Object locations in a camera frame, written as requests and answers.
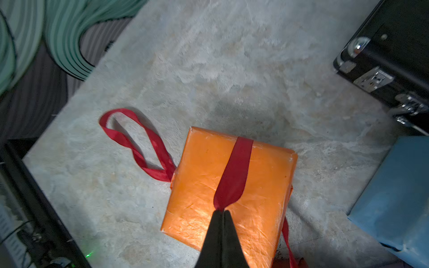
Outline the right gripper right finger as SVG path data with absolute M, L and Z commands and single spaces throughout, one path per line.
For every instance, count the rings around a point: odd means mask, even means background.
M 249 268 L 229 211 L 223 213 L 223 267 Z

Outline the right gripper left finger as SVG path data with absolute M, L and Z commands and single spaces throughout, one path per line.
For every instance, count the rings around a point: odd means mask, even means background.
M 223 212 L 214 211 L 195 268 L 222 267 Z

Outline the orange gift box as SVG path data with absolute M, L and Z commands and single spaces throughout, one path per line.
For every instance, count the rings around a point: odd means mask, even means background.
M 215 211 L 215 191 L 235 142 L 235 136 L 198 127 L 189 130 L 173 175 L 163 233 L 196 250 L 202 248 Z M 244 193 L 228 207 L 252 268 L 272 266 L 297 160 L 293 150 L 257 141 L 252 145 Z

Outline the red gift box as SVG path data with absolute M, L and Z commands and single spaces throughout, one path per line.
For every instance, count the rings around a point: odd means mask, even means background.
M 291 265 L 290 259 L 276 259 L 273 261 L 272 268 L 309 268 L 304 258 L 292 260 L 295 265 Z

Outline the red ribbon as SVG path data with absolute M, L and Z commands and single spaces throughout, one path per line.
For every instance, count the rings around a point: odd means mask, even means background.
M 114 111 L 108 111 L 99 120 L 99 125 L 102 127 L 106 135 L 132 151 L 136 164 L 150 177 L 161 182 L 170 184 L 172 190 L 173 175 L 179 165 L 175 165 L 168 153 L 160 136 L 150 128 L 146 128 L 145 132 L 149 141 L 158 157 L 161 164 L 160 169 L 152 169 L 148 167 L 144 156 L 134 146 L 130 139 L 123 133 L 108 127 L 108 120 L 114 114 Z M 236 142 L 233 151 L 221 176 L 221 180 L 215 191 L 213 198 L 213 205 L 215 210 L 229 211 L 228 207 L 236 203 L 244 193 L 246 185 L 250 156 L 252 152 L 252 145 L 255 141 L 244 138 L 236 137 Z M 288 223 L 286 220 L 286 213 L 284 217 L 283 226 L 280 231 L 280 239 L 288 239 Z M 223 268 L 223 235 L 222 235 L 222 268 Z

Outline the blue gift box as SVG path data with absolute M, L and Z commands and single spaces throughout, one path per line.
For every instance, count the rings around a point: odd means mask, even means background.
M 400 137 L 348 215 L 414 268 L 429 265 L 429 138 Z

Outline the black hard case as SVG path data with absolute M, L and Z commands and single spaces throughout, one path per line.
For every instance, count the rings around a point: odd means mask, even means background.
M 397 122 L 429 134 L 428 1 L 380 1 L 333 66 Z

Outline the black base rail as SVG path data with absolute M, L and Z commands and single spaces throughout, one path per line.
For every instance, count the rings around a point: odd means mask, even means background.
M 89 268 L 90 264 L 11 143 L 1 145 L 1 182 L 21 213 L 22 223 L 1 245 L 17 238 L 19 268 Z

